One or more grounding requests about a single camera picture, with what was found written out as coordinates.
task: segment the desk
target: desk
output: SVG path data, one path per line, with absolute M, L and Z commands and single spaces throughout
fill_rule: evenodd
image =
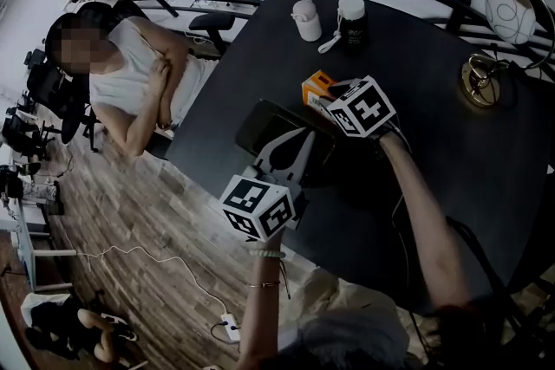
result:
M 16 199 L 16 214 L 17 221 L 13 231 L 16 232 L 19 240 L 19 248 L 23 255 L 25 268 L 27 269 L 27 276 L 29 277 L 29 285 L 32 292 L 37 291 L 50 291 L 59 289 L 69 289 L 72 287 L 71 283 L 59 283 L 52 285 L 36 285 L 36 259 L 38 257 L 54 257 L 54 256 L 76 256 L 75 250 L 35 250 L 31 234 L 27 228 L 27 222 L 23 215 L 23 203 L 20 199 Z M 33 233 L 32 236 L 36 237 L 49 237 L 49 233 Z
M 550 113 L 541 85 L 516 81 L 514 109 L 481 113 L 460 97 L 460 68 L 477 49 L 421 19 L 366 2 L 369 45 L 357 55 L 318 45 L 336 27 L 338 0 L 313 0 L 323 26 L 318 42 L 301 40 L 290 17 L 297 0 L 265 0 L 227 50 L 175 134 L 168 159 L 219 198 L 233 174 L 253 157 L 235 134 L 254 104 L 265 98 L 298 113 L 301 82 L 318 69 L 340 81 L 372 75 L 391 99 L 416 164 L 444 212 L 471 227 L 494 269 L 507 283 L 522 256 L 536 216 L 547 170 Z M 357 168 L 357 159 L 348 159 Z M 379 289 L 398 304 L 422 309 L 427 300 L 414 239 L 399 226 L 405 257 L 389 216 L 399 198 L 347 202 L 337 187 L 308 190 L 310 204 L 284 242 L 297 253 L 349 281 Z M 463 249 L 474 296 L 491 292 L 480 266 Z

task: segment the orange box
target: orange box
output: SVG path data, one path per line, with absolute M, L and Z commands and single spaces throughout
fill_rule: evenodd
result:
M 334 101 L 336 97 L 330 94 L 329 88 L 336 83 L 322 70 L 317 71 L 302 84 L 303 104 L 318 111 L 326 119 L 332 120 L 324 106 L 320 104 L 320 98 L 325 97 Z

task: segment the gold lamp base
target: gold lamp base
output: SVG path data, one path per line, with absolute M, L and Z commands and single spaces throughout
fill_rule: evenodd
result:
M 472 55 L 462 66 L 460 89 L 476 107 L 489 108 L 499 102 L 500 85 L 489 71 L 495 62 L 487 56 Z

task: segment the white tank top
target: white tank top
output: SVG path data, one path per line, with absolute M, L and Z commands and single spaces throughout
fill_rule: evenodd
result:
M 90 101 L 107 104 L 127 114 L 139 114 L 148 91 L 150 68 L 160 53 L 153 49 L 130 20 L 122 20 L 108 35 L 123 54 L 123 68 L 104 75 L 90 74 Z M 197 59 L 189 55 L 183 78 L 170 106 L 172 124 L 178 125 L 185 118 L 200 89 L 214 70 L 216 61 Z

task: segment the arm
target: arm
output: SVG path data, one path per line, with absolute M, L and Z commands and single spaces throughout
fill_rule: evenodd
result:
M 266 250 L 279 251 L 283 231 L 273 237 Z M 251 284 L 279 281 L 279 259 L 257 257 Z M 241 356 L 238 370 L 258 368 L 258 363 L 278 354 L 279 286 L 249 289 L 245 318 L 241 325 Z
M 393 133 L 380 139 L 408 208 L 424 280 L 435 307 L 463 306 L 469 294 L 459 251 L 441 208 L 410 154 Z
M 111 105 L 92 105 L 98 120 L 106 126 L 123 151 L 131 156 L 141 156 L 153 135 L 169 69 L 161 59 L 154 63 L 147 97 L 136 117 Z
M 172 120 L 170 105 L 172 104 L 175 90 L 177 90 L 183 78 L 183 73 L 185 73 L 187 57 L 189 56 L 189 41 L 170 29 L 163 28 L 145 18 L 132 17 L 129 20 L 139 29 L 148 44 L 161 53 L 170 63 L 172 70 L 160 100 L 159 119 L 161 128 L 169 127 Z

